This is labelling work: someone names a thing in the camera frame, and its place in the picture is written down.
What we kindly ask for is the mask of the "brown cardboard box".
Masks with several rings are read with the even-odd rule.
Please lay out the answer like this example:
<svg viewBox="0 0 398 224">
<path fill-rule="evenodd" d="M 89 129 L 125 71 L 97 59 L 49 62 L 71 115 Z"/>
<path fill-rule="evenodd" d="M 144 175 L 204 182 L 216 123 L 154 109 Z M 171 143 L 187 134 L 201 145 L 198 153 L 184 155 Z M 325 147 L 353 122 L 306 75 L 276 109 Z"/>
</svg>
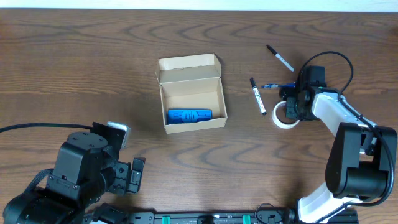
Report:
<svg viewBox="0 0 398 224">
<path fill-rule="evenodd" d="M 221 64 L 215 54 L 200 54 L 158 60 L 164 129 L 167 134 L 223 128 L 228 119 L 221 81 Z M 211 119 L 172 124 L 170 110 L 211 110 Z"/>
</svg>

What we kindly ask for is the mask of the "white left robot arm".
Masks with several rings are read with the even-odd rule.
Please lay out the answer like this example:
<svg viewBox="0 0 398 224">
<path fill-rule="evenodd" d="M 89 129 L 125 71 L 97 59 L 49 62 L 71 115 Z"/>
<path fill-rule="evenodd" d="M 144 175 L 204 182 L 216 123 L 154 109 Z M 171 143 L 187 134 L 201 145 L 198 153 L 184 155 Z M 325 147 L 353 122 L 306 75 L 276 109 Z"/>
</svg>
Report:
<svg viewBox="0 0 398 224">
<path fill-rule="evenodd" d="M 78 126 L 61 145 L 55 166 L 40 171 L 3 211 L 5 223 L 129 223 L 129 215 L 108 204 L 86 209 L 106 193 L 138 193 L 144 158 L 119 161 L 131 132 L 108 122 Z"/>
</svg>

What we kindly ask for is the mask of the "blue plastic case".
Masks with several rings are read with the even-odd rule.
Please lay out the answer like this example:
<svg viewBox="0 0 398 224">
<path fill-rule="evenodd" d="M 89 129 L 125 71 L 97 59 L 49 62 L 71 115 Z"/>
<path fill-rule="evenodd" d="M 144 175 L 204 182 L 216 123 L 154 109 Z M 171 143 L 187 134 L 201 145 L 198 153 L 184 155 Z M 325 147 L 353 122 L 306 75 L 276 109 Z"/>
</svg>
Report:
<svg viewBox="0 0 398 224">
<path fill-rule="evenodd" d="M 213 119 L 208 109 L 170 109 L 167 113 L 168 124 L 185 124 L 209 121 Z"/>
</svg>

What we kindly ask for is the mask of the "black cone-shaped tool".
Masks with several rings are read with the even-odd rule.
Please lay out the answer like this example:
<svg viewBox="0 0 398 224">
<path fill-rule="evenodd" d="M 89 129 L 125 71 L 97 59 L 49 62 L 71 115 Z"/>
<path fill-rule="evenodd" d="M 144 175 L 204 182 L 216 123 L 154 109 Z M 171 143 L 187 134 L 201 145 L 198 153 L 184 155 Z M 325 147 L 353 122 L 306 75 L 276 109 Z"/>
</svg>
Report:
<svg viewBox="0 0 398 224">
<path fill-rule="evenodd" d="M 282 87 L 279 90 L 279 96 L 282 98 L 283 101 L 287 101 L 287 98 L 294 97 L 295 95 L 296 95 L 295 88 Z"/>
</svg>

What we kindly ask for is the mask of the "white tape roll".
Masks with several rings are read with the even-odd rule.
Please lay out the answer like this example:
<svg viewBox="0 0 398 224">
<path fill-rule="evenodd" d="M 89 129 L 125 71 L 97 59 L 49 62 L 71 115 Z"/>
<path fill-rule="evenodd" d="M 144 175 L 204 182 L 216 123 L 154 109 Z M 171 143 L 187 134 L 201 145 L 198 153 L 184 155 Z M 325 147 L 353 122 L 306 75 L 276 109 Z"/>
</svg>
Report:
<svg viewBox="0 0 398 224">
<path fill-rule="evenodd" d="M 288 124 L 288 123 L 282 122 L 282 121 L 278 118 L 278 116 L 277 116 L 277 110 L 278 110 L 280 107 L 286 106 L 286 105 L 287 105 L 287 102 L 286 102 L 286 101 L 280 101 L 278 104 L 276 104 L 276 105 L 274 106 L 274 109 L 272 110 L 272 116 L 271 116 L 271 117 L 272 117 L 272 120 L 273 120 L 274 124 L 275 124 L 276 126 L 278 126 L 279 128 L 282 128 L 282 129 L 292 129 L 292 128 L 294 128 L 296 125 L 299 124 L 300 120 L 296 120 L 295 122 Z"/>
</svg>

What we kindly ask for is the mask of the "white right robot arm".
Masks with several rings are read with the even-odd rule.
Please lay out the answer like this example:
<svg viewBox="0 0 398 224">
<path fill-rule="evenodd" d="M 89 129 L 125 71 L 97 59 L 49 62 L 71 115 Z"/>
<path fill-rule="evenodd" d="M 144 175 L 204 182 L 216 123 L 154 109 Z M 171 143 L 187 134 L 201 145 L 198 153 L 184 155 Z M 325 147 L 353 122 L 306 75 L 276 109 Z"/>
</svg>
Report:
<svg viewBox="0 0 398 224">
<path fill-rule="evenodd" d="M 280 94 L 288 119 L 322 121 L 335 138 L 325 182 L 298 201 L 297 221 L 327 223 L 350 206 L 383 203 L 394 184 L 396 131 L 366 119 L 338 90 L 328 88 L 321 66 L 303 67 L 294 88 Z"/>
</svg>

